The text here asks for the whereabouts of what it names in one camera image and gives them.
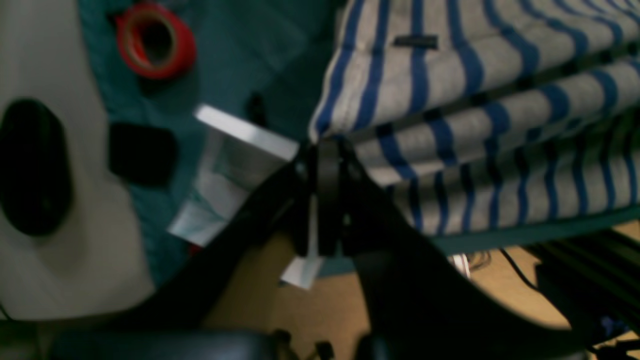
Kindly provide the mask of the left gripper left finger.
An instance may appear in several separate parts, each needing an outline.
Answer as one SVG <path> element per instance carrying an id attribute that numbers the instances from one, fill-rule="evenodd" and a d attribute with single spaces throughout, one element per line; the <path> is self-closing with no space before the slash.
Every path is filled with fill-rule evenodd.
<path id="1" fill-rule="evenodd" d="M 309 249 L 303 224 L 317 174 L 318 149 L 304 144 L 252 192 L 224 230 L 174 278 L 134 309 L 92 330 L 65 332 L 50 348 L 52 360 L 278 360 L 293 357 L 270 333 L 203 329 L 242 257 L 294 221 L 294 249 Z"/>

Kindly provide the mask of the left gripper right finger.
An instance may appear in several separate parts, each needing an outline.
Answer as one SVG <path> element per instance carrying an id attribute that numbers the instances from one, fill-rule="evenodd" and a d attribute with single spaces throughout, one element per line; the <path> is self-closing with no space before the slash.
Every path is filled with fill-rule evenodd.
<path id="1" fill-rule="evenodd" d="M 504 308 L 407 223 L 350 144 L 327 142 L 327 253 L 354 262 L 370 333 L 357 360 L 583 360 L 569 330 Z"/>

